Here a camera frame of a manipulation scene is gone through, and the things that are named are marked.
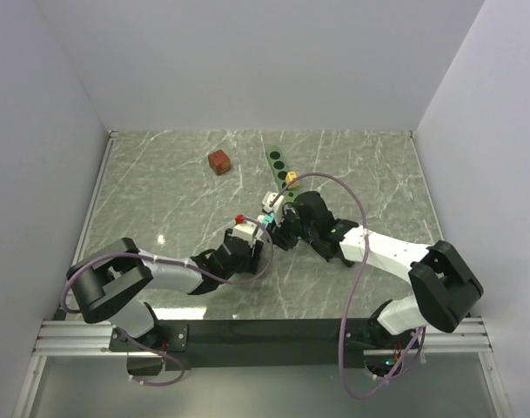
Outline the teal plug adapter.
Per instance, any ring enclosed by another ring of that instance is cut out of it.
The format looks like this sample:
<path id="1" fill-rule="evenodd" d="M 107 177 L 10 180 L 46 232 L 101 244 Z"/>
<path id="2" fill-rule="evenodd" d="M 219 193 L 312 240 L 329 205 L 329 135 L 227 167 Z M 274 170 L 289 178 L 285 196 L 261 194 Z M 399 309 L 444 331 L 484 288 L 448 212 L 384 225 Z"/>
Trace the teal plug adapter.
<path id="1" fill-rule="evenodd" d="M 275 225 L 275 217 L 273 213 L 264 213 L 259 215 L 258 221 L 264 228 Z"/>

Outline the yellow plug adapter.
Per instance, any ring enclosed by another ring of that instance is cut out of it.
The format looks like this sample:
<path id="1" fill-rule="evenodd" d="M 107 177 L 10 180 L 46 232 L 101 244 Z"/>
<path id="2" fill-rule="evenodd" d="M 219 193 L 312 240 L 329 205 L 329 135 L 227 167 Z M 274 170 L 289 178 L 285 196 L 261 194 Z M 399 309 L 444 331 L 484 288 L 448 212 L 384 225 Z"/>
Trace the yellow plug adapter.
<path id="1" fill-rule="evenodd" d="M 296 172 L 288 172 L 285 176 L 285 182 L 290 183 L 297 177 Z"/>

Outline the green power strip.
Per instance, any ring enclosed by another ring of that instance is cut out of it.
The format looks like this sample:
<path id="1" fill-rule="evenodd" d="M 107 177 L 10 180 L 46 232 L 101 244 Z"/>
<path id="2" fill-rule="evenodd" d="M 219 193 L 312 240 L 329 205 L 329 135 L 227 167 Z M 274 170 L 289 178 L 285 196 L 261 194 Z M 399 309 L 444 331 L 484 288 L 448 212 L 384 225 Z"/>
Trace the green power strip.
<path id="1" fill-rule="evenodd" d="M 265 157 L 272 172 L 275 184 L 274 192 L 279 192 L 285 187 L 285 178 L 291 169 L 285 160 L 283 152 L 277 145 L 268 145 L 265 148 Z"/>

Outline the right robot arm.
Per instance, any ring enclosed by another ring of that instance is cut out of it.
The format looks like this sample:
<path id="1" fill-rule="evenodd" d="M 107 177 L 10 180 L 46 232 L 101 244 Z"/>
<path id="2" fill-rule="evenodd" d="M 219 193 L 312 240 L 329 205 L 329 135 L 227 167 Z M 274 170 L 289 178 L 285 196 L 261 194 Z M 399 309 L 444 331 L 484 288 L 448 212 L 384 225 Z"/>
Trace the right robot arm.
<path id="1" fill-rule="evenodd" d="M 325 261 L 338 259 L 348 267 L 365 262 L 411 287 L 412 295 L 385 301 L 346 330 L 346 338 L 365 349 L 388 348 L 419 327 L 449 334 L 484 293 L 456 248 L 444 240 L 416 244 L 368 231 L 357 222 L 335 218 L 318 192 L 303 192 L 291 202 L 268 192 L 262 206 L 273 217 L 271 234 L 281 249 L 290 250 L 303 240 Z"/>

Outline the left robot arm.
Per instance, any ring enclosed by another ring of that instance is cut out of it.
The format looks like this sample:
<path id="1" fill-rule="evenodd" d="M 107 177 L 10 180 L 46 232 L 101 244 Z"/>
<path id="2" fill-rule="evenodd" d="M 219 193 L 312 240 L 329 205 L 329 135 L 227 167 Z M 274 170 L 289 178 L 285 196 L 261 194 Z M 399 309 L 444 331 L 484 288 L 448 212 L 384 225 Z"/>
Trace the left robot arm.
<path id="1" fill-rule="evenodd" d="M 109 321 L 139 349 L 164 347 L 166 338 L 152 307 L 137 298 L 146 287 L 187 295 L 213 292 L 236 273 L 255 274 L 264 242 L 260 233 L 225 231 L 223 243 L 188 259 L 161 258 L 122 238 L 72 266 L 62 295 L 62 308 L 72 293 L 86 323 Z"/>

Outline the red plug adapter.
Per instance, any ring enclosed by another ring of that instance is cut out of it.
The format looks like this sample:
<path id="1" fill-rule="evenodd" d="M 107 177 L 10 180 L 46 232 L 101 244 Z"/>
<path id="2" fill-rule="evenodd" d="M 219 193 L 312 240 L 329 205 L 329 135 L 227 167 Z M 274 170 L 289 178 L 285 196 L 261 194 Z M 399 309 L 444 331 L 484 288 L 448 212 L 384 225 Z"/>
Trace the red plug adapter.
<path id="1" fill-rule="evenodd" d="M 208 156 L 208 163 L 213 172 L 220 176 L 231 170 L 231 161 L 226 153 L 218 149 L 215 152 L 211 152 Z"/>

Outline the black base beam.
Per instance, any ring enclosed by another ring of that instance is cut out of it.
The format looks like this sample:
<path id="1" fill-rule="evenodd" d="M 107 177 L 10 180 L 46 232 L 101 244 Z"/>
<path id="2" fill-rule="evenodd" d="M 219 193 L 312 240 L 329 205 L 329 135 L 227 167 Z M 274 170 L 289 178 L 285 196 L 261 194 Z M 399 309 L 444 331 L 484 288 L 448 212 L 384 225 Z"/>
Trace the black base beam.
<path id="1" fill-rule="evenodd" d="M 338 362 L 340 319 L 160 320 L 160 340 L 149 342 L 193 367 L 319 366 Z M 344 364 L 364 368 L 368 350 L 405 348 L 412 329 L 390 335 L 367 318 L 350 318 L 344 333 Z M 123 332 L 114 332 L 109 351 L 140 353 Z"/>

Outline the aluminium frame rail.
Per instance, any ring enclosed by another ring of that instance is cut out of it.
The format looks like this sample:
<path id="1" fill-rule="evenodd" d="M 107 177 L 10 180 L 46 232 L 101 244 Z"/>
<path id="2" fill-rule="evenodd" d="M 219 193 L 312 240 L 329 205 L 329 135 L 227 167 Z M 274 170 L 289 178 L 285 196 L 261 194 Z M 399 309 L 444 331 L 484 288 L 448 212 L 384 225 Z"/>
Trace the aluminium frame rail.
<path id="1" fill-rule="evenodd" d="M 126 352 L 110 350 L 113 327 L 108 322 L 89 325 L 80 321 L 42 323 L 34 357 L 126 356 Z M 493 346 L 481 318 L 467 318 L 454 333 L 445 334 L 434 327 L 426 329 L 423 352 L 426 354 L 491 353 Z"/>

